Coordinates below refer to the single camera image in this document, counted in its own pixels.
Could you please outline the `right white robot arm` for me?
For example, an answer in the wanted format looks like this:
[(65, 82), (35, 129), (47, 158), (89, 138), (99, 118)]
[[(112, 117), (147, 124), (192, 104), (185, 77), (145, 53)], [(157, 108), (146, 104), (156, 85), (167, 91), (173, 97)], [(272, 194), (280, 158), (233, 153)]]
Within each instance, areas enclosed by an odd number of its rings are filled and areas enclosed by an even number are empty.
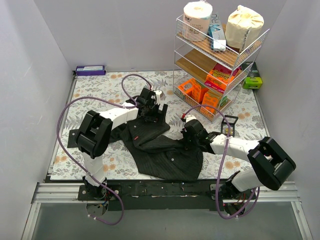
[(232, 199), (257, 187), (276, 191), (297, 167), (280, 145), (268, 136), (261, 140), (244, 140), (218, 132), (209, 133), (195, 118), (185, 121), (182, 133), (188, 143), (203, 152), (226, 154), (251, 164), (250, 169), (234, 173), (220, 187), (220, 191)]

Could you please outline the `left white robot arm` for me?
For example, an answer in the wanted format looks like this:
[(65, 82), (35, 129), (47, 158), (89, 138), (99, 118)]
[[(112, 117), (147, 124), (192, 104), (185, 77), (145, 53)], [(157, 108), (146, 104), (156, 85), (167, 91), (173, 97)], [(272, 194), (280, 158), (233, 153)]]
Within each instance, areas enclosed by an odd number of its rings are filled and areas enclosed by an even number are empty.
[(78, 149), (82, 152), (84, 167), (88, 171), (84, 177), (90, 186), (89, 194), (95, 200), (106, 196), (106, 187), (102, 184), (104, 175), (103, 153), (110, 142), (112, 130), (126, 123), (142, 124), (145, 129), (156, 124), (166, 123), (168, 105), (160, 109), (161, 90), (143, 88), (140, 95), (127, 100), (120, 106), (107, 111), (86, 113), (75, 138)]

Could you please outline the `black pinstriped shirt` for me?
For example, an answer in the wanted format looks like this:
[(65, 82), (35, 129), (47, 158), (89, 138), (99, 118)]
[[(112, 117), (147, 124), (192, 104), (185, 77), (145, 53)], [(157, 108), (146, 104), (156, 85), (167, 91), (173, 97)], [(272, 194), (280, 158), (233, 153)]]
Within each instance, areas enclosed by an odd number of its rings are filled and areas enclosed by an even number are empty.
[(140, 174), (170, 181), (196, 181), (203, 167), (203, 152), (186, 149), (183, 139), (165, 135), (170, 126), (125, 123), (111, 131), (110, 142), (123, 141)]

